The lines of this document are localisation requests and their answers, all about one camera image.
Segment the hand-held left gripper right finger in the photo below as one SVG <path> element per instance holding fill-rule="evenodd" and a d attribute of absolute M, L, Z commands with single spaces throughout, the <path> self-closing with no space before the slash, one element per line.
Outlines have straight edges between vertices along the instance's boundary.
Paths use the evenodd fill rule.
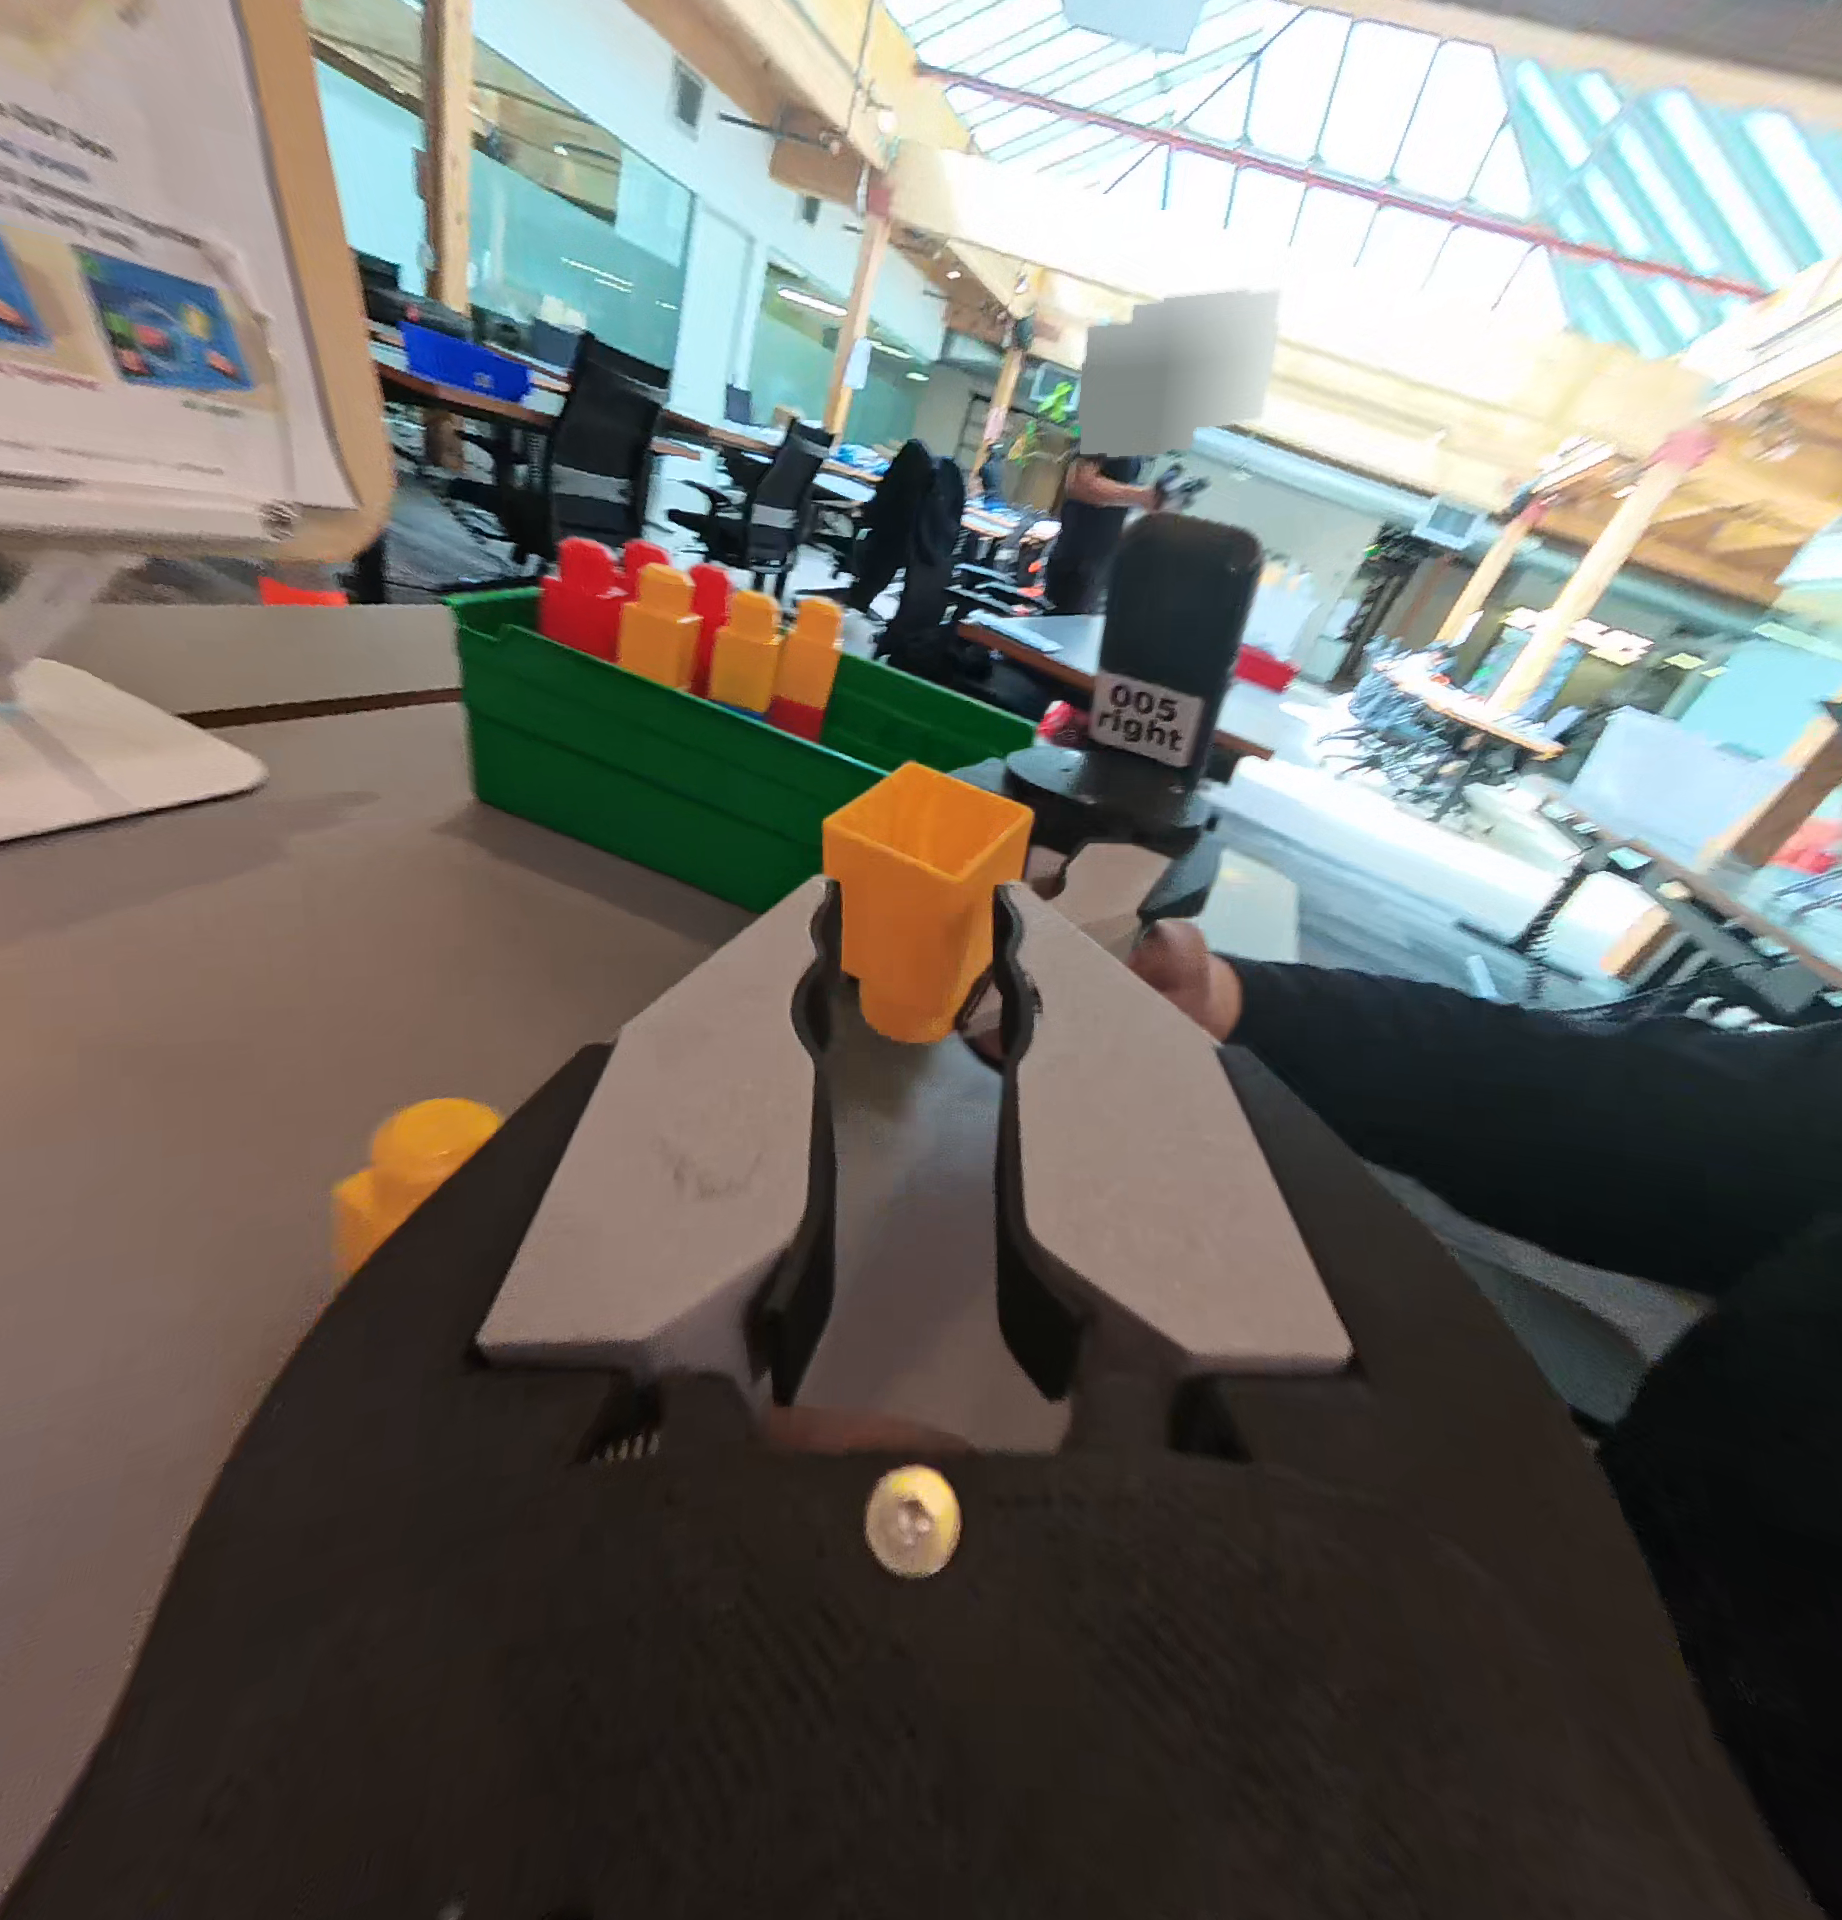
<path fill-rule="evenodd" d="M 993 901 L 997 1322 L 1049 1401 L 1353 1359 L 1218 1046 L 1024 884 Z"/>

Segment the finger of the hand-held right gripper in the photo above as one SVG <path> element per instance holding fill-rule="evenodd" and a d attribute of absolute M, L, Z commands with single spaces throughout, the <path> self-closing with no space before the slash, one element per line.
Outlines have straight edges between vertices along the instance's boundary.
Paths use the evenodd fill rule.
<path fill-rule="evenodd" d="M 1135 940 L 1141 907 L 1174 859 L 1132 844 L 1087 844 L 1074 851 L 1043 899 L 1089 940 Z"/>

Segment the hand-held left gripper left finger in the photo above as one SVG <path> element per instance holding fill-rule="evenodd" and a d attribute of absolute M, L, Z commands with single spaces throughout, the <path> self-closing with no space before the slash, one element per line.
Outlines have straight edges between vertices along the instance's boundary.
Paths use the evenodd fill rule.
<path fill-rule="evenodd" d="M 480 1322 L 486 1363 L 793 1401 L 834 1301 L 837 936 L 814 876 L 620 1026 Z"/>

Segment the yellow mega block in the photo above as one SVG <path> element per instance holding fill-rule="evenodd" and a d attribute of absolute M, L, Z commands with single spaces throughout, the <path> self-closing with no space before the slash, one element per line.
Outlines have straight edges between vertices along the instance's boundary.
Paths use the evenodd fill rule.
<path fill-rule="evenodd" d="M 1024 873 L 1032 811 L 907 761 L 820 828 L 839 892 L 839 969 L 893 1044 L 949 1036 L 991 965 L 993 892 Z"/>
<path fill-rule="evenodd" d="M 670 563 L 643 563 L 618 613 L 614 659 L 620 669 L 686 694 L 693 684 L 699 636 L 691 578 Z"/>
<path fill-rule="evenodd" d="M 816 742 L 841 659 L 841 638 L 841 605 L 822 596 L 803 596 L 795 603 L 778 650 L 768 725 Z"/>
<path fill-rule="evenodd" d="M 332 1272 L 338 1284 L 501 1128 L 468 1097 L 428 1097 L 380 1120 L 366 1159 L 332 1188 Z"/>
<path fill-rule="evenodd" d="M 712 636 L 705 698 L 764 719 L 782 659 L 778 603 L 757 588 L 732 594 Z"/>

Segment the person's right forearm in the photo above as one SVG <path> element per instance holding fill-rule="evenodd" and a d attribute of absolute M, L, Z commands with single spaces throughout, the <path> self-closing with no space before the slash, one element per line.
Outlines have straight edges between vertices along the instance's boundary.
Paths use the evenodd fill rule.
<path fill-rule="evenodd" d="M 1428 982 L 1218 967 L 1230 1042 L 1362 1161 L 1493 1234 L 1720 1297 L 1842 1261 L 1842 1021 L 1582 1021 Z"/>

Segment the person's right hand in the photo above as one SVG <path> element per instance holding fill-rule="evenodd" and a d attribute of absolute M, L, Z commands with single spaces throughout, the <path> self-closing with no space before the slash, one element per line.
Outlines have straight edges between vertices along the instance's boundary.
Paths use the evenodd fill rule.
<path fill-rule="evenodd" d="M 1243 976 L 1207 946 L 1195 924 L 1149 923 L 1130 948 L 1126 967 L 1214 1044 L 1234 1038 L 1243 1015 Z"/>

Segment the black office chair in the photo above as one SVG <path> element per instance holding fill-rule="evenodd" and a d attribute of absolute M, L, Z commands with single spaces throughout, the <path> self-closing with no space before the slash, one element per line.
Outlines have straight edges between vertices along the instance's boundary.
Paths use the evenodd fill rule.
<path fill-rule="evenodd" d="M 576 338 L 563 406 L 528 454 L 505 515 L 514 563 L 549 563 L 564 538 L 618 552 L 641 536 L 668 388 L 668 369 L 591 332 Z"/>
<path fill-rule="evenodd" d="M 907 440 L 866 502 L 843 596 L 843 636 L 874 659 L 959 692 L 964 682 L 949 590 L 964 511 L 961 469 Z"/>
<path fill-rule="evenodd" d="M 832 448 L 830 432 L 793 423 L 770 454 L 753 455 L 743 469 L 728 452 L 722 463 L 734 486 L 716 490 L 684 482 L 703 505 L 670 509 L 666 523 L 697 540 L 705 563 L 722 565 L 780 600 L 811 527 L 814 484 Z"/>

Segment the wooden office desk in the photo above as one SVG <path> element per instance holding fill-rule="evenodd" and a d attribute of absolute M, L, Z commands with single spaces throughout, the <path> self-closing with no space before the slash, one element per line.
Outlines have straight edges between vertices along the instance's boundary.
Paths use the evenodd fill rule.
<path fill-rule="evenodd" d="M 1842 1013 L 1842 859 L 1807 874 L 1672 853 L 1564 807 L 1555 823 L 1593 874 L 1639 892 L 1643 917 L 1603 959 L 1635 996 L 1708 997 L 1772 1022 Z"/>
<path fill-rule="evenodd" d="M 1497 707 L 1422 669 L 1382 663 L 1368 678 L 1384 701 L 1370 725 L 1387 796 L 1432 825 L 1457 821 L 1484 786 L 1574 780 L 1622 709 L 1603 696 L 1583 705 Z"/>

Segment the green plastic bin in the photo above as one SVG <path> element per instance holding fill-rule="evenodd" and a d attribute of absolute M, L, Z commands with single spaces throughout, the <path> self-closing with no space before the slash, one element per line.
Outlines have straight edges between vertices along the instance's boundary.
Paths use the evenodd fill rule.
<path fill-rule="evenodd" d="M 826 817 L 901 765 L 955 775 L 1034 740 L 999 707 L 845 653 L 807 742 L 539 636 L 536 588 L 445 607 L 480 803 L 753 913 L 814 876 Z"/>

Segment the wooden document stand white base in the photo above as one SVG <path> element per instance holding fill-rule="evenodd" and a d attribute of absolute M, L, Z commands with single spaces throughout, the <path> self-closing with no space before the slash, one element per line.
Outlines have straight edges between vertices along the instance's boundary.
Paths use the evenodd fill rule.
<path fill-rule="evenodd" d="M 357 271 L 341 231 L 345 261 Z M 0 557 L 20 567 L 0 596 L 0 846 L 249 792 L 263 780 L 251 755 L 159 707 L 51 657 L 122 573 L 151 557 L 241 557 L 339 563 L 380 534 L 393 475 L 380 421 L 380 386 L 357 288 L 366 348 L 364 396 L 380 427 L 382 496 L 376 515 L 349 529 L 343 552 L 301 552 L 264 540 L 149 540 L 139 534 L 0 532 Z"/>

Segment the blue plastic bin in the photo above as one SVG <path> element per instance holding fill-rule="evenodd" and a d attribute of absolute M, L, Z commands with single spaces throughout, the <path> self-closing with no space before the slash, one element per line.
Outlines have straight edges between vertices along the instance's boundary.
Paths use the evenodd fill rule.
<path fill-rule="evenodd" d="M 532 371 L 501 350 L 418 323 L 401 323 L 399 338 L 405 371 L 432 386 L 499 404 L 522 404 L 532 392 Z"/>

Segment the laminated instruction sheet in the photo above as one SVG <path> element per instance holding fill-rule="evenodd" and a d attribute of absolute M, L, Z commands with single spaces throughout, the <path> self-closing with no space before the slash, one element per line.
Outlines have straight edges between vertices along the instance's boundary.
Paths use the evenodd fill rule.
<path fill-rule="evenodd" d="M 376 515 L 293 4 L 0 4 L 0 532 L 343 552 Z"/>

